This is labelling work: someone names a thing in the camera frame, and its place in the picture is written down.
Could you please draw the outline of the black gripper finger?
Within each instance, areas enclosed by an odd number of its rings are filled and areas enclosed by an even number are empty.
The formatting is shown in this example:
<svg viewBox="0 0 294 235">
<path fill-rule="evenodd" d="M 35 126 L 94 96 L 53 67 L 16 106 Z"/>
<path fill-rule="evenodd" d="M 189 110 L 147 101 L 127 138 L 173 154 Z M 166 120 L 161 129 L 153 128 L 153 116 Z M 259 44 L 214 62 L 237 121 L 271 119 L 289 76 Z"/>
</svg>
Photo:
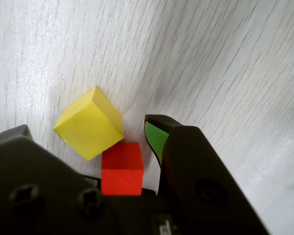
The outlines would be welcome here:
<svg viewBox="0 0 294 235">
<path fill-rule="evenodd" d="M 158 192 L 184 235 L 266 235 L 241 188 L 203 132 L 166 115 L 146 115 L 145 138 L 161 167 Z"/>
<path fill-rule="evenodd" d="M 21 125 L 0 133 L 0 235 L 103 235 L 100 194 Z"/>
</svg>

